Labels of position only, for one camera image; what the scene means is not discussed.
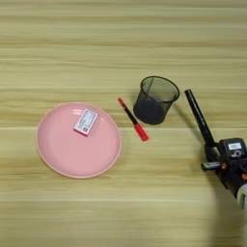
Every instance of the pink plate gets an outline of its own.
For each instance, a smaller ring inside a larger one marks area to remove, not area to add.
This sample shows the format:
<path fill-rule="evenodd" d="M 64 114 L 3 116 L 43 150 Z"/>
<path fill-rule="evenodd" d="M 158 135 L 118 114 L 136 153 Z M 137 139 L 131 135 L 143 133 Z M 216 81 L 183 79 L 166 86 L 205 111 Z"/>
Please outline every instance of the pink plate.
<path fill-rule="evenodd" d="M 98 113 L 86 137 L 73 130 L 85 108 Z M 83 103 L 61 105 L 38 128 L 38 152 L 54 171 L 71 178 L 91 178 L 106 172 L 118 159 L 121 134 L 102 110 Z"/>

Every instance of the marker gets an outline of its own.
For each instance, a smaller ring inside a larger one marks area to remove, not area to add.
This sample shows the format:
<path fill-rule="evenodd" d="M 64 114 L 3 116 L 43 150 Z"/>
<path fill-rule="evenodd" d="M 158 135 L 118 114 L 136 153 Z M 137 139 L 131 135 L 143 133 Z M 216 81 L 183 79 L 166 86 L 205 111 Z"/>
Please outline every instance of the marker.
<path fill-rule="evenodd" d="M 134 124 L 135 131 L 138 133 L 138 135 L 140 136 L 140 138 L 144 142 L 145 141 L 148 141 L 149 140 L 149 136 L 145 132 L 144 128 L 137 122 L 137 120 L 132 115 L 132 113 L 127 109 L 124 101 L 120 97 L 118 98 L 118 101 L 119 101 L 120 105 L 123 107 L 123 109 L 124 109 L 125 113 L 127 114 L 127 116 L 132 120 L 132 122 Z"/>

